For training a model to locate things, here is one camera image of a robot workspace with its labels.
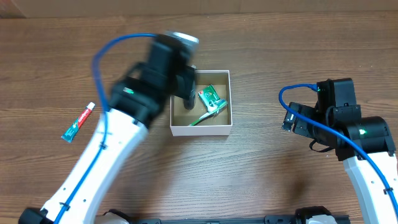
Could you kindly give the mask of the green soap box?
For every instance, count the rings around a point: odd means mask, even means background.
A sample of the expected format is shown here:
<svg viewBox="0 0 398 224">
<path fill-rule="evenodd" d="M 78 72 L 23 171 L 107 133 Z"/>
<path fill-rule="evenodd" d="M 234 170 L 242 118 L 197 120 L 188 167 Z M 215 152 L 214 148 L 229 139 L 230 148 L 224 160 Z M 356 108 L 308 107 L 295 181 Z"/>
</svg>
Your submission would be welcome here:
<svg viewBox="0 0 398 224">
<path fill-rule="evenodd" d="M 198 96 L 205 105 L 207 112 L 214 112 L 219 108 L 221 98 L 213 85 L 208 85 L 198 92 Z"/>
</svg>

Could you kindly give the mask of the clear foam pump bottle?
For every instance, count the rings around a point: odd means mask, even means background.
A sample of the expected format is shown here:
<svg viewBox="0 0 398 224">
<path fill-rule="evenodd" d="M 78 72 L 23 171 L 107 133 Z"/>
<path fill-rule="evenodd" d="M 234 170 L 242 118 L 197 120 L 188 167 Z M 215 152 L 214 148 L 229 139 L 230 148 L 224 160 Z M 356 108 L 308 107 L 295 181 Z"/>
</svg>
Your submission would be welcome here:
<svg viewBox="0 0 398 224">
<path fill-rule="evenodd" d="M 195 92 L 192 91 L 188 99 L 183 100 L 183 105 L 186 110 L 192 110 L 195 107 Z"/>
</svg>

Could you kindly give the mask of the green toothbrush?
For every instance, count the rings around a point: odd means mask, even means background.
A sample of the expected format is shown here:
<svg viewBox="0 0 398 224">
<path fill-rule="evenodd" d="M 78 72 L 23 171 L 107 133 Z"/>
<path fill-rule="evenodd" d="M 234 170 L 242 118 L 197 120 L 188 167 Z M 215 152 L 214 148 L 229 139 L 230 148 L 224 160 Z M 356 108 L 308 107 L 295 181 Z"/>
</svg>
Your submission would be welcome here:
<svg viewBox="0 0 398 224">
<path fill-rule="evenodd" d="M 217 116 L 218 114 L 220 114 L 228 105 L 228 102 L 224 99 L 218 100 L 218 101 L 212 101 L 210 103 L 210 110 L 207 111 L 204 115 L 202 115 L 201 117 L 199 117 L 197 120 L 195 120 L 194 122 L 192 122 L 191 124 L 189 124 L 189 126 L 196 126 L 199 123 L 201 123 L 202 121 L 210 118 L 210 117 L 214 117 Z"/>
</svg>

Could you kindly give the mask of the red teal toothpaste tube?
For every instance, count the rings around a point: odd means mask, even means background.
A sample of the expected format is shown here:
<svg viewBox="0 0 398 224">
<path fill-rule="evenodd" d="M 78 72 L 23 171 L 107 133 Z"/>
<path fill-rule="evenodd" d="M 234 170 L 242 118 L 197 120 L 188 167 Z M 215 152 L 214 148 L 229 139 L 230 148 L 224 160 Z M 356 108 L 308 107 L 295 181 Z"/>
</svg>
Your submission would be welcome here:
<svg viewBox="0 0 398 224">
<path fill-rule="evenodd" d="M 80 128 L 83 126 L 84 122 L 87 120 L 87 118 L 90 116 L 92 111 L 95 108 L 95 104 L 93 102 L 90 102 L 84 111 L 77 117 L 77 119 L 72 123 L 72 125 L 63 133 L 62 139 L 65 140 L 66 142 L 71 143 L 76 136 L 76 134 L 79 132 Z"/>
</svg>

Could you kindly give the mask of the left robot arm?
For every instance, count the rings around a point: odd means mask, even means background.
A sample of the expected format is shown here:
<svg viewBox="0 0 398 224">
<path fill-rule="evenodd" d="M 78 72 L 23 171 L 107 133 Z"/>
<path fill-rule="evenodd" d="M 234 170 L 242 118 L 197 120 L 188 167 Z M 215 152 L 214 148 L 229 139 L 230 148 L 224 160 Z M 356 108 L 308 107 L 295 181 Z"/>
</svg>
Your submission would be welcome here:
<svg viewBox="0 0 398 224">
<path fill-rule="evenodd" d="M 94 223 L 99 206 L 125 160 L 146 138 L 170 96 L 193 100 L 195 69 L 189 62 L 199 40 L 181 33 L 151 34 L 145 62 L 133 65 L 111 89 L 103 89 L 100 60 L 124 35 L 108 42 L 91 69 L 103 113 L 69 176 L 42 208 L 26 208 L 19 223 Z"/>
</svg>

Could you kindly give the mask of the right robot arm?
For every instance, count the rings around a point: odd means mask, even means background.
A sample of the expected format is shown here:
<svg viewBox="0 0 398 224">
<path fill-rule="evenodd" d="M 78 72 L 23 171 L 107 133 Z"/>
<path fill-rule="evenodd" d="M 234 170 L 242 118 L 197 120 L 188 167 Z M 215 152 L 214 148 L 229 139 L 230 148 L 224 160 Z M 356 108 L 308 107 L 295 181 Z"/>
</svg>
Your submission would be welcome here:
<svg viewBox="0 0 398 224">
<path fill-rule="evenodd" d="M 291 102 L 283 94 L 309 88 L 315 106 Z M 350 78 L 285 86 L 278 95 L 286 110 L 282 129 L 311 139 L 309 147 L 324 145 L 334 151 L 354 187 L 365 223 L 397 223 L 396 146 L 387 122 L 363 117 Z"/>
</svg>

